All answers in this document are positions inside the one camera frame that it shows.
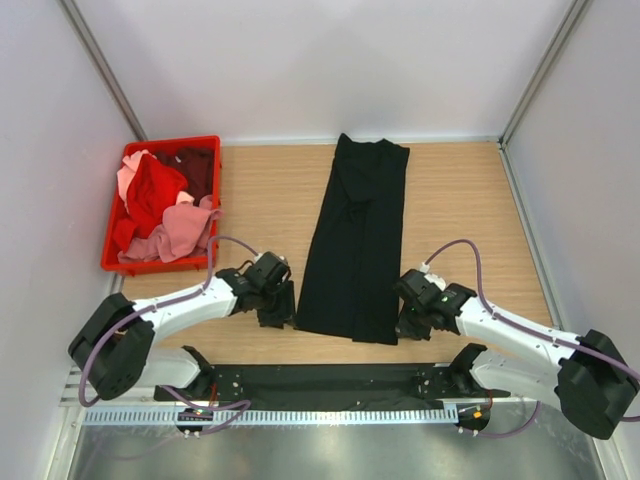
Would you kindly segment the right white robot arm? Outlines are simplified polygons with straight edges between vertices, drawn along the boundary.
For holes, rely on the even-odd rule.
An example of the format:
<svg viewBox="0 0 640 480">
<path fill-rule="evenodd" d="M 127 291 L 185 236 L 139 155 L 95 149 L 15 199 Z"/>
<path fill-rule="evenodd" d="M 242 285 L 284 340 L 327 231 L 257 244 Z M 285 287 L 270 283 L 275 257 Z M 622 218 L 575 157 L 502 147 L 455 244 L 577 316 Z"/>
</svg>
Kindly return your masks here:
<svg viewBox="0 0 640 480">
<path fill-rule="evenodd" d="M 580 336 L 544 327 L 426 268 L 408 270 L 394 290 L 403 302 L 399 336 L 427 340 L 438 330 L 471 338 L 448 367 L 461 395 L 527 397 L 560 411 L 582 433 L 608 440 L 639 393 L 613 341 L 596 330 Z"/>
</svg>

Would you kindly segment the black t shirt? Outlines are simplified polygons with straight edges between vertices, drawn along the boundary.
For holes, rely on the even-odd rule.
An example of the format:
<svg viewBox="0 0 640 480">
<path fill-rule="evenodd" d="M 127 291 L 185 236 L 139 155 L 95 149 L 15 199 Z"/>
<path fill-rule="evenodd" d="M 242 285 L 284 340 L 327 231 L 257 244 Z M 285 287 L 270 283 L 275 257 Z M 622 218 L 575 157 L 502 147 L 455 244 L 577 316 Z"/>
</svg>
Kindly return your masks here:
<svg viewBox="0 0 640 480">
<path fill-rule="evenodd" d="M 410 151 L 340 135 L 301 285 L 298 329 L 395 345 Z"/>
</svg>

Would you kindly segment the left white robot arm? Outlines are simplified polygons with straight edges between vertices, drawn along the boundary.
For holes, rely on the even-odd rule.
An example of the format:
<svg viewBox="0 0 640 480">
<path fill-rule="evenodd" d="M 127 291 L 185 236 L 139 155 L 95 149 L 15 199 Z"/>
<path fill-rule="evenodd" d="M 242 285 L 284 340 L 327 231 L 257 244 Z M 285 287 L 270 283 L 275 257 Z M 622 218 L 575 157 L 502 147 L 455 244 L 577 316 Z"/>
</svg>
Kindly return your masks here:
<svg viewBox="0 0 640 480">
<path fill-rule="evenodd" d="M 71 341 L 68 354 L 81 371 L 79 400 L 87 392 L 102 401 L 151 388 L 157 401 L 181 396 L 204 401 L 216 384 L 214 367 L 196 348 L 159 347 L 159 342 L 209 320 L 253 311 L 262 326 L 281 328 L 295 315 L 291 268 L 282 256 L 261 253 L 238 268 L 172 294 L 129 300 L 106 297 Z"/>
</svg>

